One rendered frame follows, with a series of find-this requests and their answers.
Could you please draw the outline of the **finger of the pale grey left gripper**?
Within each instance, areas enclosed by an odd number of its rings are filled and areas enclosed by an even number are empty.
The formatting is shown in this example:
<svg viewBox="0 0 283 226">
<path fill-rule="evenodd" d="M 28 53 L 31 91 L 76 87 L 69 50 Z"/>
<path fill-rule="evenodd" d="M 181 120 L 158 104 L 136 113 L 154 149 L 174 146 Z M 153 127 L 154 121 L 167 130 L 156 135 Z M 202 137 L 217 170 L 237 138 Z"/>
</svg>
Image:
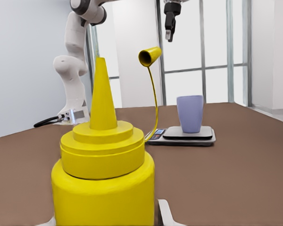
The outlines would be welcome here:
<svg viewBox="0 0 283 226">
<path fill-rule="evenodd" d="M 175 23 L 165 25 L 165 29 L 166 29 L 166 40 L 168 42 L 172 42 L 173 35 L 175 33 Z"/>
</svg>

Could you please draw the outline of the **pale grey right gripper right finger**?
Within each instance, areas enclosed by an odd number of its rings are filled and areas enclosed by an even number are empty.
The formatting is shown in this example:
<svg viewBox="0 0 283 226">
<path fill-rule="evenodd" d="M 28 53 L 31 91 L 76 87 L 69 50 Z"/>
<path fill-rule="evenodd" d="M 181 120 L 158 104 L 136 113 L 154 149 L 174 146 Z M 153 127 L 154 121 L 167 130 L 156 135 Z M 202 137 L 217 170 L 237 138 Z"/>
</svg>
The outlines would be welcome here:
<svg viewBox="0 0 283 226">
<path fill-rule="evenodd" d="M 177 226 L 178 224 L 173 219 L 168 201 L 165 199 L 158 199 L 158 206 L 163 226 Z"/>
</svg>

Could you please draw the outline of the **yellow tethered bottle cap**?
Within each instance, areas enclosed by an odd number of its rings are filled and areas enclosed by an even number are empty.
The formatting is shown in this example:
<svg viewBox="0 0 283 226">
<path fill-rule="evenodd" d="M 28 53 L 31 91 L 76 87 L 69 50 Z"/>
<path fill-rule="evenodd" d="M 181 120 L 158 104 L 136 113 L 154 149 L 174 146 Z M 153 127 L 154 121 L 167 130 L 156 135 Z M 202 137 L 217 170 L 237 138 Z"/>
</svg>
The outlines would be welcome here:
<svg viewBox="0 0 283 226">
<path fill-rule="evenodd" d="M 155 84 L 153 80 L 153 75 L 150 70 L 151 65 L 161 56 L 162 50 L 160 47 L 152 47 L 148 49 L 144 49 L 139 52 L 138 59 L 142 66 L 146 67 L 150 76 L 151 84 L 152 84 L 152 90 L 154 95 L 154 103 L 155 103 L 155 125 L 152 131 L 145 136 L 145 142 L 148 142 L 150 138 L 154 135 L 155 130 L 158 125 L 158 102 L 157 102 L 157 94 L 155 89 Z"/>
</svg>

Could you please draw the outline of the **yellow sauce bottle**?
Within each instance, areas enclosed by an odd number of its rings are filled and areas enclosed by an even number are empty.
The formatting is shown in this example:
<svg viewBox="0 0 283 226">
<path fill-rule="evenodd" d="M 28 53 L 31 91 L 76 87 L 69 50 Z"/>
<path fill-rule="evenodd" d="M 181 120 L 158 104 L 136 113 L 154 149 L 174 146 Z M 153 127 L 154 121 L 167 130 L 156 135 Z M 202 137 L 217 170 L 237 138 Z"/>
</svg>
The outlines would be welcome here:
<svg viewBox="0 0 283 226">
<path fill-rule="evenodd" d="M 58 226 L 151 226 L 155 165 L 143 132 L 119 121 L 104 58 L 96 60 L 90 121 L 60 140 L 51 172 Z"/>
</svg>

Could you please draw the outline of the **lilac cup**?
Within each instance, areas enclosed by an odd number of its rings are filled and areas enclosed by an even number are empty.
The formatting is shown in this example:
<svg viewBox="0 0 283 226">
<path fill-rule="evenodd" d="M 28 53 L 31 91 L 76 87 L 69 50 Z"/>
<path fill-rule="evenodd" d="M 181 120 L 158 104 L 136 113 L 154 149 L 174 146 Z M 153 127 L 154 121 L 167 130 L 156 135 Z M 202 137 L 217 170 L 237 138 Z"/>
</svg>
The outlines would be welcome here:
<svg viewBox="0 0 283 226">
<path fill-rule="evenodd" d="M 177 97 L 177 111 L 184 133 L 199 133 L 203 117 L 202 95 Z"/>
</svg>

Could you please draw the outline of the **grey digital kitchen scale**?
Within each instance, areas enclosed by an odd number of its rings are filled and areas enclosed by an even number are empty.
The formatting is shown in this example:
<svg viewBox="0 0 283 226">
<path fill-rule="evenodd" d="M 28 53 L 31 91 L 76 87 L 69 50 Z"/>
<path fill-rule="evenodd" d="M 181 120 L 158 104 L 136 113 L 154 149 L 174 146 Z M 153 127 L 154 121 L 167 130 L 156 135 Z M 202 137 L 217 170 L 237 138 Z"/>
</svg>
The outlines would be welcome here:
<svg viewBox="0 0 283 226">
<path fill-rule="evenodd" d="M 210 126 L 202 126 L 199 133 L 184 133 L 180 126 L 156 129 L 154 135 L 146 142 L 149 145 L 169 146 L 211 146 L 216 136 Z"/>
</svg>

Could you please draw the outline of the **silver frame post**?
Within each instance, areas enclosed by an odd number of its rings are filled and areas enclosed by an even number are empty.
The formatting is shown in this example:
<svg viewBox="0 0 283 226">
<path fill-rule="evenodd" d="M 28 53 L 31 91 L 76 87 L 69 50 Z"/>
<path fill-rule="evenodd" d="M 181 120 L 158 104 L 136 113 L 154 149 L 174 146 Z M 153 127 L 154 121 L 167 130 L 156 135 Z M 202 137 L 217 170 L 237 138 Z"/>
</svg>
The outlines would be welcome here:
<svg viewBox="0 0 283 226">
<path fill-rule="evenodd" d="M 88 61 L 90 80 L 91 80 L 91 91 L 93 97 L 96 58 L 100 56 L 96 26 L 91 26 L 91 25 L 87 26 L 86 48 L 87 48 L 87 58 L 88 58 L 87 61 Z"/>
<path fill-rule="evenodd" d="M 156 1 L 156 14 L 157 14 L 158 43 L 161 50 L 163 50 L 160 0 L 155 0 L 155 1 Z M 161 74 L 162 105 L 166 105 L 166 86 L 165 86 L 165 70 L 164 70 L 163 53 L 161 54 L 160 57 L 160 70 L 161 70 L 160 74 Z"/>
</svg>

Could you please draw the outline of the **grey window frame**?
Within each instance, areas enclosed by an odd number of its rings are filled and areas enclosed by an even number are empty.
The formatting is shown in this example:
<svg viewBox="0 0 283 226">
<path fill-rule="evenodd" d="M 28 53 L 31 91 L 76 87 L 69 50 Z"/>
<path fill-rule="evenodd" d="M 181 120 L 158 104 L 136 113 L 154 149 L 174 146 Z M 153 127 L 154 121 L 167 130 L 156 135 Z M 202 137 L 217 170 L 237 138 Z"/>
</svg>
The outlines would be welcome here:
<svg viewBox="0 0 283 226">
<path fill-rule="evenodd" d="M 172 42 L 162 34 L 166 104 L 203 95 L 251 105 L 250 0 L 189 0 L 176 22 Z"/>
</svg>

